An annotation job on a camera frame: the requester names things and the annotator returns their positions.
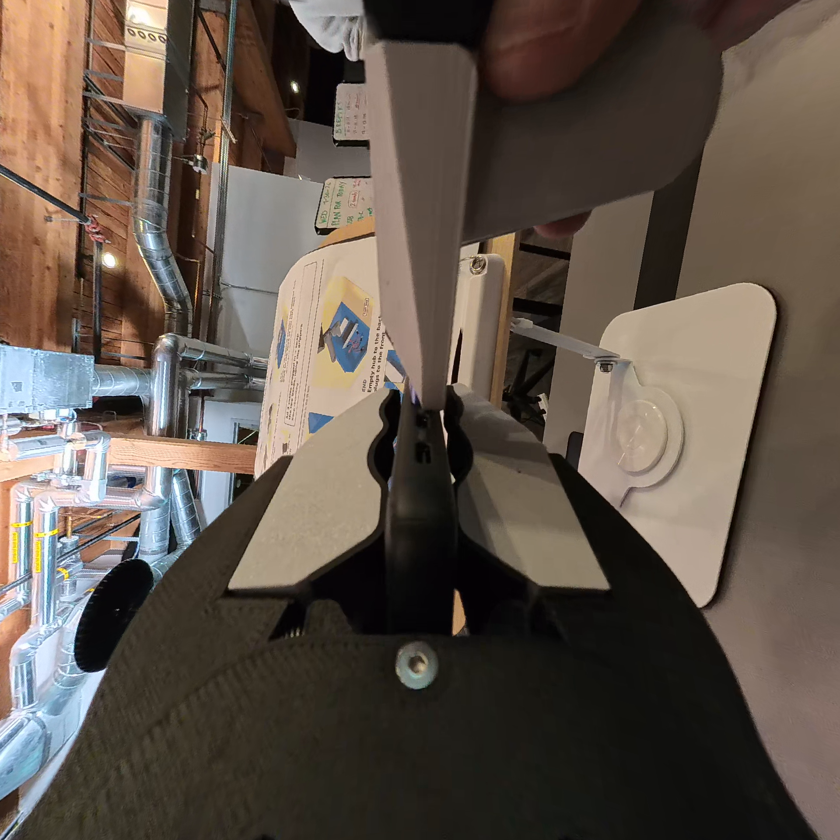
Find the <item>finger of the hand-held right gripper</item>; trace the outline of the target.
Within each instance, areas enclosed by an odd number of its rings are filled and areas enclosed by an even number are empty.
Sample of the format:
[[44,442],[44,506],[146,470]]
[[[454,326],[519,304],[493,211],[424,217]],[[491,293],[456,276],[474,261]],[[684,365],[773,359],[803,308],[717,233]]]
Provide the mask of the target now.
[[381,316],[422,407],[445,406],[476,105],[458,45],[379,39],[365,53]]

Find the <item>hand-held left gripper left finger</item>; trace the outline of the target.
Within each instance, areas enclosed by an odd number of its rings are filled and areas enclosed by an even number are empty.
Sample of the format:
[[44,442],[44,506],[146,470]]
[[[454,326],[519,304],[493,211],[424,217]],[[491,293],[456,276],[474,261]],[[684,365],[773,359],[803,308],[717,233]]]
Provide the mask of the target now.
[[227,583],[230,598],[339,603],[347,617],[383,617],[383,494],[376,446],[392,452],[389,406],[375,392],[284,462],[274,495]]

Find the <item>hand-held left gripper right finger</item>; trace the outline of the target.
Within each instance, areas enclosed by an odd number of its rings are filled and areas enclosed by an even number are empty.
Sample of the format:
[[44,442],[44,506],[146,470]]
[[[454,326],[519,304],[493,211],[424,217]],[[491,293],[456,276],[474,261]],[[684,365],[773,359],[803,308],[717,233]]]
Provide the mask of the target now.
[[450,457],[458,465],[458,591],[465,617],[538,600],[609,597],[595,556],[543,444],[466,385],[449,389]]

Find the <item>slim black usb hub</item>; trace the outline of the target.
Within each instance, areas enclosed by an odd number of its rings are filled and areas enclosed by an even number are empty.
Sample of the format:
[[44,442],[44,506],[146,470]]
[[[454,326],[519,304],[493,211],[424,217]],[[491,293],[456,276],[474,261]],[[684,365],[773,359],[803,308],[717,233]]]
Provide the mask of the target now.
[[385,504],[391,634],[452,634],[458,514],[442,416],[403,396]]

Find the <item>person's right hand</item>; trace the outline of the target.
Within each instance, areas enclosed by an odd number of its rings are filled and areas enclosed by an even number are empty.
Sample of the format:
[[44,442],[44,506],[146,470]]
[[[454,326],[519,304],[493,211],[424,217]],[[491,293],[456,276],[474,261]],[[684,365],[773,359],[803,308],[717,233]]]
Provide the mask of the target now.
[[[512,102],[571,88],[605,53],[640,1],[496,1],[479,52],[481,79]],[[794,1],[675,1],[719,52],[733,47]]]

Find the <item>white easel board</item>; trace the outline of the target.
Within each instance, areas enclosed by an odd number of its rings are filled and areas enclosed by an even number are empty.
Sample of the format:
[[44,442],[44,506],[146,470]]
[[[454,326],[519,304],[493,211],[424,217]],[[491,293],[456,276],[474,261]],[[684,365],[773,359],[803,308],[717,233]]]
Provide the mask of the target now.
[[364,82],[342,82],[333,104],[332,141],[339,147],[369,147],[370,121]]
[[314,220],[319,236],[374,216],[374,189],[370,176],[334,176],[325,180]]

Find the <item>white stand base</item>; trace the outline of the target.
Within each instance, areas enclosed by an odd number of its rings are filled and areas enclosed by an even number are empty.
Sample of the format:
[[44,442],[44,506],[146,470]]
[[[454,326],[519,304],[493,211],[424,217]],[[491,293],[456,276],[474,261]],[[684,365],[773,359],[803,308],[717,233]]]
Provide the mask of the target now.
[[698,607],[718,589],[776,316],[742,282],[620,314],[598,344],[511,320],[595,365],[577,469]]

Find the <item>black pole stand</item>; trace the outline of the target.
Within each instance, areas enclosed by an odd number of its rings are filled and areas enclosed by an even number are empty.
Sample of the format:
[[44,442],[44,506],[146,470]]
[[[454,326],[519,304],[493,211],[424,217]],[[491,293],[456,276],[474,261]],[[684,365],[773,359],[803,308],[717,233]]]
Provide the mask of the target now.
[[92,674],[107,667],[153,584],[151,567],[140,559],[121,562],[104,575],[77,625],[73,657],[82,672]]

